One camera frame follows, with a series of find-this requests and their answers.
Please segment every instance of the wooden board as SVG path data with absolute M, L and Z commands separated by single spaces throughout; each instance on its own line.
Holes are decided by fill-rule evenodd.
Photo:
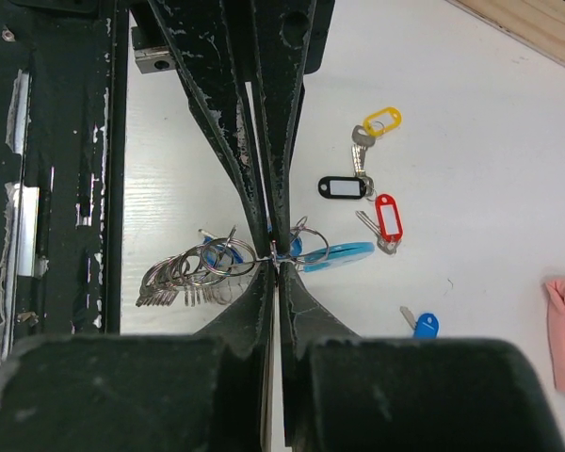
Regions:
M 565 1 L 448 1 L 565 66 Z

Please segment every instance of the tabletop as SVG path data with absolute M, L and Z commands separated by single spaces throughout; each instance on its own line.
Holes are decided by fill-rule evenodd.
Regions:
M 397 254 L 305 274 L 307 288 L 362 336 L 410 336 L 406 305 L 436 314 L 440 336 L 513 343 L 565 438 L 542 289 L 565 275 L 565 69 L 444 0 L 338 0 L 305 87 L 291 215 L 307 215 L 332 244 L 374 241 L 354 215 L 374 218 L 374 206 L 326 200 L 318 180 L 352 175 L 351 131 L 366 115 L 392 105 L 403 116 L 365 165 L 397 201 Z M 247 221 L 176 73 L 141 75 L 131 57 L 128 89 L 121 332 L 192 333 L 225 307 L 137 308 L 140 280 L 196 245 L 199 228 L 237 225 L 250 241 Z M 273 450 L 283 450 L 275 379 Z

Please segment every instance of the red key tag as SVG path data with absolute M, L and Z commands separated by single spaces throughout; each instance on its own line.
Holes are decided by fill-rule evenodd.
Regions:
M 396 200 L 389 195 L 378 195 L 375 200 L 377 217 L 379 218 L 380 234 L 383 240 L 397 243 L 401 240 L 404 230 L 399 219 Z

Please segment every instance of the yellow key tag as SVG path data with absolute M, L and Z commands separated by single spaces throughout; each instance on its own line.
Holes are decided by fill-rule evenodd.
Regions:
M 373 120 L 375 120 L 380 116 L 383 116 L 385 113 L 389 113 L 389 116 L 392 117 L 393 122 L 389 125 L 385 125 L 379 121 L 382 127 L 380 129 L 375 129 L 372 124 Z M 364 127 L 366 133 L 371 137 L 380 137 L 383 134 L 386 134 L 387 132 L 394 130 L 401 123 L 402 123 L 402 114 L 399 112 L 399 110 L 397 108 L 393 108 L 392 106 L 388 106 L 387 108 L 383 108 L 382 110 L 373 113 L 370 116 L 367 116 L 362 126 Z

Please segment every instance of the black key tag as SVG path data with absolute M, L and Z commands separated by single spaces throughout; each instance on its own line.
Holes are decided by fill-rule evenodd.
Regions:
M 327 176 L 318 182 L 318 193 L 328 200 L 359 200 L 366 194 L 366 184 L 358 177 Z

